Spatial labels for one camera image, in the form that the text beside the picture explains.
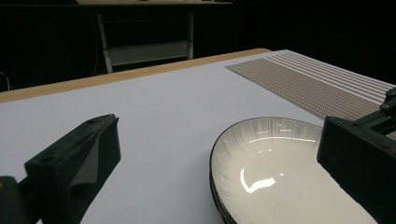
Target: white tabletop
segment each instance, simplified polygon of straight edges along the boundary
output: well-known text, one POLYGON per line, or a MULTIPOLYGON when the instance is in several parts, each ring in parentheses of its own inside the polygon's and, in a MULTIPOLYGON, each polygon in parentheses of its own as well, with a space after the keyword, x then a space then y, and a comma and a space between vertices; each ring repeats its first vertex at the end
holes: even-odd
POLYGON ((209 187, 209 156, 229 126, 283 117, 323 120, 224 66, 270 52, 160 75, 0 104, 0 174, 87 119, 120 117, 121 161, 82 223, 222 223, 209 187))

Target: ceramic bowl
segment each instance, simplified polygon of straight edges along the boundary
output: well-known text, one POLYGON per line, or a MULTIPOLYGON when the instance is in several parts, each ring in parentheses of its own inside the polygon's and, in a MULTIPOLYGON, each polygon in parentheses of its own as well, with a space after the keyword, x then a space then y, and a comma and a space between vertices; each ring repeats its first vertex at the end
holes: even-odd
POLYGON ((210 158, 221 215, 239 224, 375 223, 318 164, 320 136, 318 126, 283 118, 227 129, 210 158))

